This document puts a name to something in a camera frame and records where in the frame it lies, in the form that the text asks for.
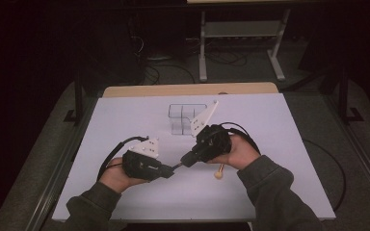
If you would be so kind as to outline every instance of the person's left hand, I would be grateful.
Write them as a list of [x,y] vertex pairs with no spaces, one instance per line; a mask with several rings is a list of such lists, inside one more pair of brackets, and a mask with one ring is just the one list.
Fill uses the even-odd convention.
[[118,157],[109,163],[108,166],[118,165],[115,167],[106,168],[101,175],[99,182],[109,187],[116,193],[122,193],[131,186],[146,183],[146,180],[128,177],[121,166],[122,158]]

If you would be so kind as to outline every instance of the hand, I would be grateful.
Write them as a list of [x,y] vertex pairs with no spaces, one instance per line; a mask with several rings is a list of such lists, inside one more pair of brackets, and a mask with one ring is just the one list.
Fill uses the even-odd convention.
[[260,157],[260,154],[241,136],[232,135],[230,140],[232,143],[230,152],[212,159],[209,164],[225,164],[241,170]]
[[146,180],[128,177],[122,166],[122,158],[115,158],[111,160],[109,166],[118,165],[115,167],[106,168],[103,175],[101,175],[99,182],[109,187],[116,193],[122,193],[131,186],[146,183]]

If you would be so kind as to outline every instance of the white tag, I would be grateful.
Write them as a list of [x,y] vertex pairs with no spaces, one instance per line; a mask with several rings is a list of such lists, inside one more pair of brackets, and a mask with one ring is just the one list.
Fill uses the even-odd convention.
[[219,101],[215,100],[213,104],[209,105],[203,112],[197,115],[191,121],[191,133],[193,137],[196,137],[200,131],[208,124],[209,119],[213,115],[218,106]]
[[142,141],[130,147],[130,150],[157,159],[158,157],[158,139],[150,139],[147,141]]

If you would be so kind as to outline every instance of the white board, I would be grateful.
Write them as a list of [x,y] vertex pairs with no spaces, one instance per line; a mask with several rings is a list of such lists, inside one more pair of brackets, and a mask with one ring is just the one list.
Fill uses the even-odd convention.
[[[174,166],[196,143],[191,136],[171,134],[170,104],[220,105],[209,124],[234,122],[253,137],[261,153],[291,170],[292,190],[318,218],[335,218],[320,180],[304,148],[282,94],[227,94],[100,98],[60,196],[53,219],[69,216],[66,203],[88,190],[115,146],[135,136],[159,138],[158,160]],[[117,156],[135,144],[128,143]],[[112,219],[125,221],[233,221],[255,218],[246,190],[232,167],[214,177],[219,165],[180,167],[170,179],[159,178],[122,194]]]

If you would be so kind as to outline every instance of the sleeve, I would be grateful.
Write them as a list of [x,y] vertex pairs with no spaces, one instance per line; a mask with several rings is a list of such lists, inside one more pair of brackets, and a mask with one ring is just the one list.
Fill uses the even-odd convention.
[[255,207],[259,231],[325,230],[314,212],[290,190],[293,173],[267,156],[238,171],[238,176]]
[[100,182],[79,196],[72,197],[67,203],[70,217],[60,230],[107,230],[108,221],[121,198]]

